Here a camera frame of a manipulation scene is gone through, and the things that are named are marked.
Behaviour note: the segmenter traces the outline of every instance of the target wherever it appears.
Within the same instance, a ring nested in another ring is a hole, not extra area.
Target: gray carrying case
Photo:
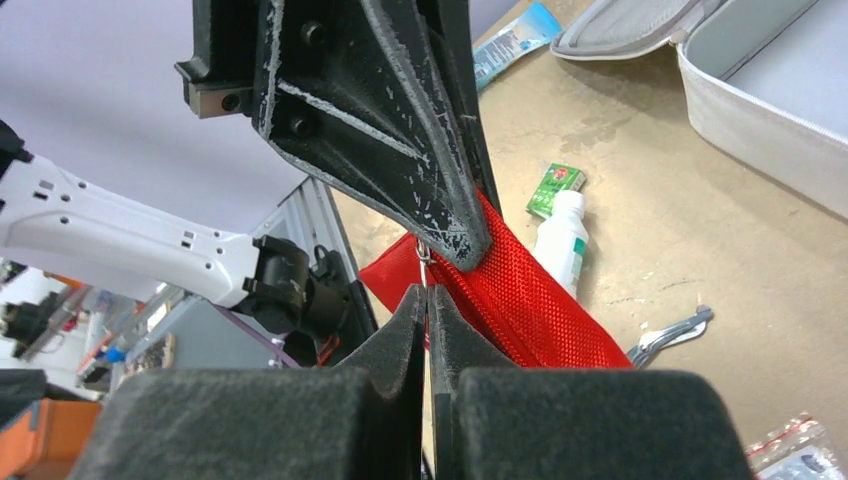
[[[846,0],[598,0],[551,51],[617,60],[675,45],[695,130],[848,218],[846,31]]]

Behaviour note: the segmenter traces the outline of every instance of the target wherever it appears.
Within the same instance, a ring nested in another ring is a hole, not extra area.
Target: open case lid
[[[624,60],[689,32],[725,0],[596,0],[551,43],[570,60]]]

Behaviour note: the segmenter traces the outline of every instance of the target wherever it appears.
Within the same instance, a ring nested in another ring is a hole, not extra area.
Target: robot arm
[[[116,195],[31,156],[0,177],[0,244],[142,273],[231,308],[256,273],[253,238],[215,230]]]
[[[352,305],[360,287],[337,252],[324,251],[316,273],[288,240],[216,230],[129,200],[30,154],[2,121],[0,245],[142,273],[252,316],[273,334],[342,344],[331,364],[374,330],[368,312]]]

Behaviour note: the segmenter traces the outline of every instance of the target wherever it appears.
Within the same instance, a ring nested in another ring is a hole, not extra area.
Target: white cap
[[[580,192],[562,190],[554,196],[554,206],[551,211],[553,214],[572,211],[583,218],[583,213],[586,211],[586,197]]]

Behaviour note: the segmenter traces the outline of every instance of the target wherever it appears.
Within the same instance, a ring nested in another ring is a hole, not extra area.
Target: black motor joint
[[[252,316],[272,334],[290,334],[293,341],[297,335],[308,337],[314,346],[298,348],[293,355],[301,364],[316,361],[327,345],[345,345],[347,351],[364,341],[345,334],[345,324],[357,321],[357,309],[338,252],[316,248],[317,263],[311,269],[309,255],[289,240],[264,236],[254,246],[259,249],[256,275],[245,279],[248,296],[234,310]]]
[[[0,285],[11,283],[14,279],[21,276],[29,267],[22,263],[6,260],[0,262]]]
[[[38,304],[6,304],[0,312],[0,335],[16,342],[12,356],[19,358],[47,330],[50,315],[61,305],[56,292]]]

